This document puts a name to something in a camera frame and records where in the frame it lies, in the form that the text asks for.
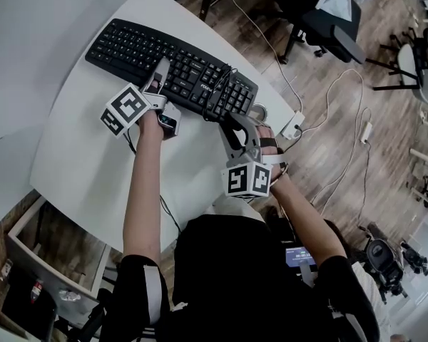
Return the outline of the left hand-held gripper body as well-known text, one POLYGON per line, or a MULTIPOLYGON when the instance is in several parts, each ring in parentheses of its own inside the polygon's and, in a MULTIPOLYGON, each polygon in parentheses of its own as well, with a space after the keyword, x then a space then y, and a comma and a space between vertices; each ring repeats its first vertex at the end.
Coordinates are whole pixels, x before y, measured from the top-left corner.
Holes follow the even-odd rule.
POLYGON ((132 83, 106 103, 100 121, 119 138, 148 111, 156 113, 164 138, 178 135, 181 119, 179 109, 164 95, 148 91, 142 93, 132 83))

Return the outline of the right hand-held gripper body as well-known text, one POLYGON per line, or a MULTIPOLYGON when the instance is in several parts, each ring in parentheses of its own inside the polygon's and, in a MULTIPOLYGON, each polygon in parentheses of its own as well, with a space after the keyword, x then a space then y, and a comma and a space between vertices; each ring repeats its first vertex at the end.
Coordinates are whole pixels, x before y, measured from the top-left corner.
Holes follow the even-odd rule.
POLYGON ((228 197, 267 197, 272 175, 272 155, 252 149, 228 160, 221 171, 224 193, 228 197))

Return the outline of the person's right hand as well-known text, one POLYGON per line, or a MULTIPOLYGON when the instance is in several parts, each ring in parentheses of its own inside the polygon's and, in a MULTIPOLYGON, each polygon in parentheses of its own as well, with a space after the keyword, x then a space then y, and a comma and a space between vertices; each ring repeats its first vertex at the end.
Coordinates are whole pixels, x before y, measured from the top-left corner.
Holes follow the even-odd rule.
MULTIPOLYGON (((258 132, 263 155, 283 154, 283 151, 279 147, 277 140, 275 139, 274 132, 271 130, 271 128, 264 125, 259 125, 255 129, 258 132)), ((286 168, 287 165, 283 161, 272 165, 272 175, 270 180, 271 187, 283 176, 286 168)))

